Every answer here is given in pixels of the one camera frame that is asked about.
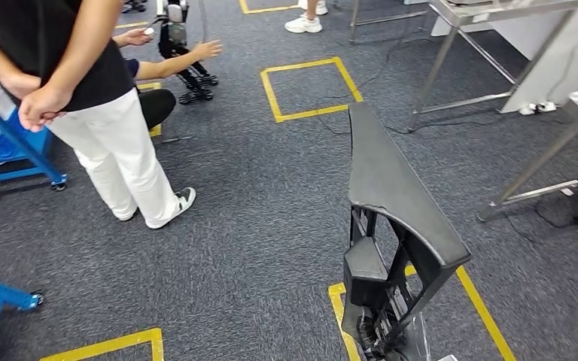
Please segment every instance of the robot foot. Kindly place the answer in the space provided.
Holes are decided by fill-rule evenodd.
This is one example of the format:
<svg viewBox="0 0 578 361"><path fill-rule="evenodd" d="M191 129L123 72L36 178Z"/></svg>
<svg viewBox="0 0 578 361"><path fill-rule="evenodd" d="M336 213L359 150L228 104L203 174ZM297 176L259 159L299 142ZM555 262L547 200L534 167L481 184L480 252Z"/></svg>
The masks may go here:
<svg viewBox="0 0 578 361"><path fill-rule="evenodd" d="M214 98L214 94L209 89L192 89L189 92L178 97L178 103L187 105L197 101L208 101Z"/></svg>
<svg viewBox="0 0 578 361"><path fill-rule="evenodd" d="M196 81L198 81L198 84L200 84L201 86L216 86L218 85L218 78L215 75L211 75L211 74L204 74L204 75L200 75L196 78ZM189 90L193 90L194 86L190 84L190 82L188 82L187 80L183 80L183 83L185 84L185 86L189 89Z"/></svg>
<svg viewBox="0 0 578 361"><path fill-rule="evenodd" d="M127 14L130 11L138 11L139 13L142 13L145 11L145 6L143 4L136 4L134 6L129 6L125 9L123 9L123 11L121 11L123 14Z"/></svg>
<svg viewBox="0 0 578 361"><path fill-rule="evenodd" d="M203 86L214 86L218 85L218 78L215 75L203 74L196 78L200 85Z"/></svg>

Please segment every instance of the person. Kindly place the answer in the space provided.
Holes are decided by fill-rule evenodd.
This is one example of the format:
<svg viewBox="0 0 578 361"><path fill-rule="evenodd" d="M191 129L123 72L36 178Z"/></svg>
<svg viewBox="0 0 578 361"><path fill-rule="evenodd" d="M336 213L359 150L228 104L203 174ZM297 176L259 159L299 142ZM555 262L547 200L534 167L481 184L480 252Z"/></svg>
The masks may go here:
<svg viewBox="0 0 578 361"><path fill-rule="evenodd" d="M112 39L119 48L128 45L142 46L151 42L151 37L145 34L146 29L132 29L123 34L116 35ZM220 41L198 43L193 50L182 56L164 59L160 62L140 62L137 59L125 59L129 73L134 80L157 80L165 79L178 72L189 68L193 63L217 56L222 52L223 46ZM148 129L161 124L174 110L176 98L167 89L155 89L140 92L138 98L141 102L143 116Z"/></svg>
<svg viewBox="0 0 578 361"><path fill-rule="evenodd" d="M74 152L119 220L159 229L185 212L156 159L134 82L111 40L122 0L0 0L0 83L20 122Z"/></svg>
<svg viewBox="0 0 578 361"><path fill-rule="evenodd" d="M284 28L289 32L303 33L303 32L320 32L322 24L320 24L320 15L325 15L329 12L325 0L299 0L298 7L305 12L299 18L291 20L284 24Z"/></svg>

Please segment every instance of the white shoe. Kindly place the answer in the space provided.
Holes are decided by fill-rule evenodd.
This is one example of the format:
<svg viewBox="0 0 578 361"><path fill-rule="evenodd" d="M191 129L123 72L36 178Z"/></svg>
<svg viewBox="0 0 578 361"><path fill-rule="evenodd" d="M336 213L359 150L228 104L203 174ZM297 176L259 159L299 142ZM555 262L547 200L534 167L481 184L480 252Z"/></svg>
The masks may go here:
<svg viewBox="0 0 578 361"><path fill-rule="evenodd" d="M289 32L300 34L303 32L320 32L322 30L322 25L320 24L320 19L318 17L313 20L309 20L306 17L299 17L285 23L284 28Z"/></svg>
<svg viewBox="0 0 578 361"><path fill-rule="evenodd" d="M196 200L196 191L194 188L185 188L181 193L176 194L178 197L178 210L165 222L161 222L159 224L149 224L149 222L145 222L151 229L159 229L164 227L169 221L173 220L174 218L180 216L185 212L191 205L193 201Z"/></svg>
<svg viewBox="0 0 578 361"><path fill-rule="evenodd" d="M307 0L298 0L298 7L306 11L308 3L309 2ZM328 12L329 10L327 9L327 2L325 0L318 0L318 3L315 6L315 14L325 15Z"/></svg>

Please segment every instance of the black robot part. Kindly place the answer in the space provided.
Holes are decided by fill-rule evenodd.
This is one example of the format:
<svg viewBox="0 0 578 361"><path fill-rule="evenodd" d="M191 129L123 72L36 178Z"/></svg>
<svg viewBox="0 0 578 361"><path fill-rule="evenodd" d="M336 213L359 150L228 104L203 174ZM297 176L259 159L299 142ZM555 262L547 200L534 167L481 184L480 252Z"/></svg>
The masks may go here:
<svg viewBox="0 0 578 361"><path fill-rule="evenodd" d="M138 11L139 13L144 12L145 5L143 5L143 3L145 2L148 2L148 0L126 0L123 14L127 14L130 11Z"/></svg>
<svg viewBox="0 0 578 361"><path fill-rule="evenodd" d="M185 32L189 5L184 0L168 0L168 5L179 7L181 14L176 14L176 16L167 14L166 17L161 17L157 20L161 23L158 49L160 55L165 59L183 56L190 52L186 47L187 35ZM182 22L174 23L172 18L182 19ZM192 102L208 101L214 98L211 90L206 89L205 86L217 85L218 79L214 75L209 74L200 62L193 63L189 68L178 72L176 75L188 89L187 93L178 97L180 104L187 105Z"/></svg>

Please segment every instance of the yellow tape square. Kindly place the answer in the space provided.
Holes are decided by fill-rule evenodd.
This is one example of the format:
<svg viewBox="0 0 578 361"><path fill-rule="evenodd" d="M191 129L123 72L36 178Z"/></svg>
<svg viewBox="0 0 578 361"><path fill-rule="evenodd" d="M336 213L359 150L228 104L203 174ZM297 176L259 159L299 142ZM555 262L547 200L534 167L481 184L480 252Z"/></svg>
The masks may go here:
<svg viewBox="0 0 578 361"><path fill-rule="evenodd" d="M100 342L98 344L91 344L89 346L58 353L53 356L44 357L39 361L80 361L82 359L101 356L105 353L122 350L146 342L151 343L152 361L165 361L163 333L159 328L149 329L147 331L133 333L131 335Z"/></svg>
<svg viewBox="0 0 578 361"><path fill-rule="evenodd" d="M342 79L347 84L347 87L349 88L349 91L353 95L355 101L356 102L363 101L362 95L357 90L355 83L351 79L351 75L349 75L344 64L342 64L342 60L338 56L334 56L331 59L318 60L315 62L303 62L300 64L283 65L283 66L276 66L273 68L267 68L260 72L260 77L263 80L263 86L265 88L265 93L267 94L267 99L269 100L271 112L273 113L273 116L277 123L284 122L285 120L294 120L299 118L313 117L315 115L329 114L336 111L346 111L348 109L347 105L334 105L333 107L316 109L313 111L301 111L299 113L293 114L283 114L282 112L280 112L280 105L278 105L278 99L275 97L275 93L273 92L273 88L271 86L271 81L269 80L269 73L273 71L286 71L286 70L310 68L313 66L326 65L326 64L334 64L338 68L340 75L342 75Z"/></svg>
<svg viewBox="0 0 578 361"><path fill-rule="evenodd" d="M137 86L140 90L148 90L148 89L160 89L160 83L145 83L145 84L139 84ZM150 129L150 136L153 137L157 137L158 135L161 135L163 133L163 128L161 127L161 125L157 125L154 128Z"/></svg>
<svg viewBox="0 0 578 361"><path fill-rule="evenodd" d="M408 265L404 269L404 274L407 277L414 275L415 268L413 268L411 265ZM486 327L488 333L491 335L491 338L493 339L495 346L497 346L497 349L500 351L504 361L516 361L513 352L510 350L509 345L502 336L502 333L495 324L495 321L493 321L493 317L488 312L488 309L482 301L482 297L479 296L479 293L475 289L475 285L473 285L473 282L471 281L464 267L460 266L457 271L455 271L455 274L458 276L462 287L464 287L464 292L466 292L471 303L473 303L473 306L475 306L479 317L482 319L484 326ZM345 307L342 304L342 295L345 292L345 285L343 283L329 286L329 298L331 299L331 305L333 306L333 313L336 315L336 321L338 322L338 328L340 330L340 334L342 335L342 341L344 342L345 348L347 349L349 361L362 361L360 358L360 352L355 345L355 340L349 334L342 331L342 316L345 312Z"/></svg>
<svg viewBox="0 0 578 361"><path fill-rule="evenodd" d="M239 1L240 1L240 8L243 14L260 14L260 13L268 13L270 11L283 11L298 8L298 5L290 5L290 6L279 6L276 8L250 9L249 6L247 5L247 0L239 0Z"/></svg>

